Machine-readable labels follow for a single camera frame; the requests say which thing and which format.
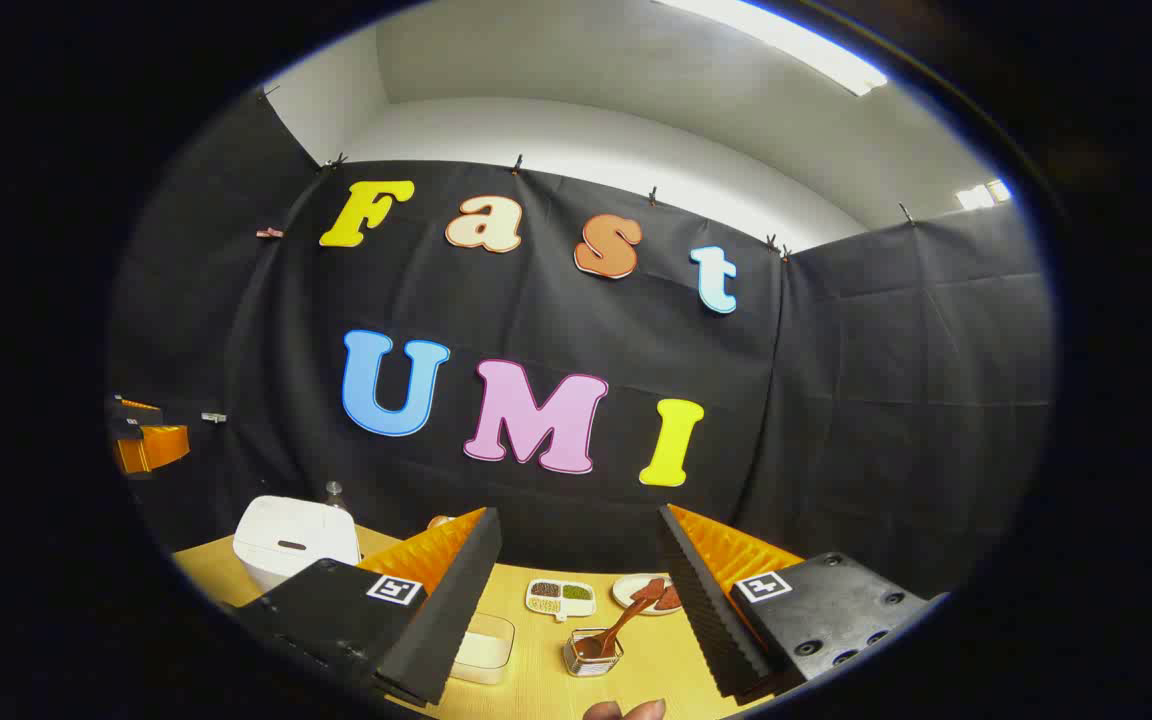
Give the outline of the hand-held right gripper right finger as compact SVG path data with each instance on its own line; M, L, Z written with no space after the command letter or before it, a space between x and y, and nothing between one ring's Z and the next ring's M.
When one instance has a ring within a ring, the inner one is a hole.
M672 503L658 516L669 578L732 700L813 684L934 606L842 552L803 559Z

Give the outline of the long ceiling light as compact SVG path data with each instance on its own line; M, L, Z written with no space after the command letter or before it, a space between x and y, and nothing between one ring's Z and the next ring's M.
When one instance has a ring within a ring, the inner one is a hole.
M746 0L653 0L681 12L708 18L781 51L823 74L850 94L863 97L888 83L881 69L844 46L791 18Z

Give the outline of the white divided grain tray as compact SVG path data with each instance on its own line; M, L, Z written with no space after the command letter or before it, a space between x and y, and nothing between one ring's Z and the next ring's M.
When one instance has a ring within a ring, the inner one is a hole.
M570 617L590 617L596 611L594 589L581 582L538 578L526 584L526 611L539 612L564 623Z

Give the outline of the round white plate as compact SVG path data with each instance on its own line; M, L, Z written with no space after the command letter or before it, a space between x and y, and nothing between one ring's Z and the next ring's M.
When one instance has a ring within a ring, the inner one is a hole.
M666 579L666 588L673 584L672 579L669 578L669 575L664 573L628 574L626 575L626 577L621 577L620 579L616 579L616 582L613 583L611 588L611 594L613 597L613 600L620 602L620 605L622 607L626 607L627 609L627 607L630 607L634 602L631 600L631 593L637 591L637 589L643 588L643 585L646 584L649 579L652 579L654 577L664 577L664 579ZM641 611L641 615L664 616L673 614L673 612L680 612L682 609L681 605L680 609L677 611L660 612L660 611L654 611L654 605L655 602L653 602L652 606L646 607L646 609Z

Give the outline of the brown wooden spoon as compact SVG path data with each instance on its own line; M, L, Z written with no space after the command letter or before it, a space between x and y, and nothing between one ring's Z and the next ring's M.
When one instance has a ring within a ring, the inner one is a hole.
M614 643L614 639L617 639L617 634L621 632L623 626L639 615L641 611L646 609L649 606L652 606L652 602L647 602L645 600L632 602L632 605L627 607L627 609L622 612L621 616L617 617L616 623L609 626L607 629L604 629L602 632L594 635L593 638L586 638L579 642L581 655L611 655L612 644Z

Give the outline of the clear box of rice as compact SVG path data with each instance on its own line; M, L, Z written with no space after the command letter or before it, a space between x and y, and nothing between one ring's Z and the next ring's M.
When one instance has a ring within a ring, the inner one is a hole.
M479 685L503 682L511 660L516 628L506 617L476 612L468 621L457 655L450 667L450 679Z

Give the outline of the wire chopstick holder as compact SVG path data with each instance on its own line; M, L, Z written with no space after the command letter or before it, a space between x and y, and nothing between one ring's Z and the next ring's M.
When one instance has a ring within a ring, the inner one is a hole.
M600 632L602 632L602 628L577 628L573 630L570 638L561 647L562 664L568 674L571 676L602 676L609 673L613 667L616 667L617 662L626 655L626 647L622 646L620 639L614 639L611 655L581 655L579 642L593 638L594 635Z

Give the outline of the white rice cooker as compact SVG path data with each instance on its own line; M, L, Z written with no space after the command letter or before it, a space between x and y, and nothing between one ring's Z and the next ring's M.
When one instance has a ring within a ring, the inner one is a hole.
M321 559L358 564L353 516L338 506L257 497L238 520L232 548L256 588L270 591Z

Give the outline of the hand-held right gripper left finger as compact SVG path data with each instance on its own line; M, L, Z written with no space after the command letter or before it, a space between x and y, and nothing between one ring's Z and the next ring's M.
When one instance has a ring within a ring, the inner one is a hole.
M355 564L314 560L236 620L355 694L438 705L500 547L499 511L483 507Z

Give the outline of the small ceiling light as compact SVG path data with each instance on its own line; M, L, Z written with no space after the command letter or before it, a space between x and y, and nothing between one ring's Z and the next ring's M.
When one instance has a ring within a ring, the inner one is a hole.
M961 209L970 211L978 209L995 209L995 206L1006 204L1006 202L1011 200L1011 192L1009 187L1001 181L1001 179L991 179L991 181L973 184L967 190L960 190L955 194L956 199Z

